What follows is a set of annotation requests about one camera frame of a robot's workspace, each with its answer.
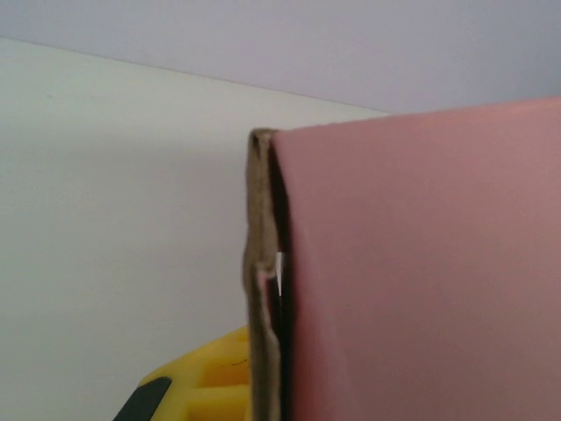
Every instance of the white ceiling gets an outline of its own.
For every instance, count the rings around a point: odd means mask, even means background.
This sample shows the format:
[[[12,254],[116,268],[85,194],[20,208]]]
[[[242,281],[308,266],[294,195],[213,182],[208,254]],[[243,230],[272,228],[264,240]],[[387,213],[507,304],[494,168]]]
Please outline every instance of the white ceiling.
[[[2,0],[0,36],[384,111],[561,94],[559,0]]]

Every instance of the pink paper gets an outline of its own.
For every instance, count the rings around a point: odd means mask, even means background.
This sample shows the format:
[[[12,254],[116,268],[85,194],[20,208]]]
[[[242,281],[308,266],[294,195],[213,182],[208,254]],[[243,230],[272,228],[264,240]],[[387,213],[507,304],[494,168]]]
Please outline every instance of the pink paper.
[[[293,421],[561,419],[561,99],[278,132]]]

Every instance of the black plastic part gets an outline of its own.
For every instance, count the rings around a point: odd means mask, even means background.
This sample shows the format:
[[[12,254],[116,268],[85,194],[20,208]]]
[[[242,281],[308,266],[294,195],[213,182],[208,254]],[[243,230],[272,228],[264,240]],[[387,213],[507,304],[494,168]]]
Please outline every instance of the black plastic part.
[[[113,421],[150,421],[171,384],[172,379],[159,377],[138,387]]]

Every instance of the torn cardboard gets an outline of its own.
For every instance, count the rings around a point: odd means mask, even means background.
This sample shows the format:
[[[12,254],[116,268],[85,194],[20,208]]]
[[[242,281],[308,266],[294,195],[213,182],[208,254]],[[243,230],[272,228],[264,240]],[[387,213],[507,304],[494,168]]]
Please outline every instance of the torn cardboard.
[[[276,256],[280,251],[270,178],[271,140],[275,131],[254,130],[249,138],[247,241],[243,279],[249,314],[252,371],[252,419],[281,419],[281,349],[274,331],[279,315]]]

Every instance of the cardboard box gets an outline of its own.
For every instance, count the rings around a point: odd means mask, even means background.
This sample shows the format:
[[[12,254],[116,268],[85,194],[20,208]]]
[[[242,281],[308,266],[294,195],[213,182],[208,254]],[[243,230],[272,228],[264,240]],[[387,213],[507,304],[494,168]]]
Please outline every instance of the cardboard box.
[[[248,150],[256,421],[561,419],[560,98]]]

